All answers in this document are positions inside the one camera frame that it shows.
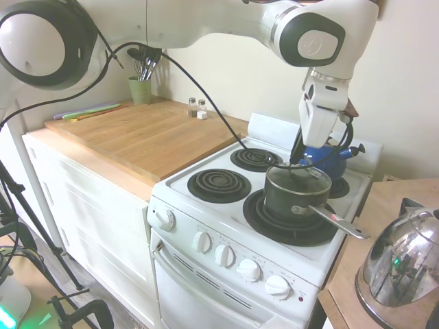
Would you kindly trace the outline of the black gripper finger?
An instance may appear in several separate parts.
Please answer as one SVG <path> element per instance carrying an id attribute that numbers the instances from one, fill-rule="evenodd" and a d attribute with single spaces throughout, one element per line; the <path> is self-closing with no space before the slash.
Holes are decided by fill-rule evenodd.
<path id="1" fill-rule="evenodd" d="M 299 127 L 289 158 L 290 164 L 298 164 L 303 158 L 305 145 L 303 144 L 302 128 Z"/>

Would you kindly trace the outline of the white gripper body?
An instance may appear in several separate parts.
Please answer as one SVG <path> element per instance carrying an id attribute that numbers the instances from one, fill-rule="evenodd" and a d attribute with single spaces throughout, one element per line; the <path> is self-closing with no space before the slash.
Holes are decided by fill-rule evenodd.
<path id="1" fill-rule="evenodd" d="M 350 81 L 329 77 L 310 68 L 302 85 L 299 103 L 302 141 L 307 147 L 322 147 L 337 121 L 349 123 L 344 113 L 348 105 Z"/>

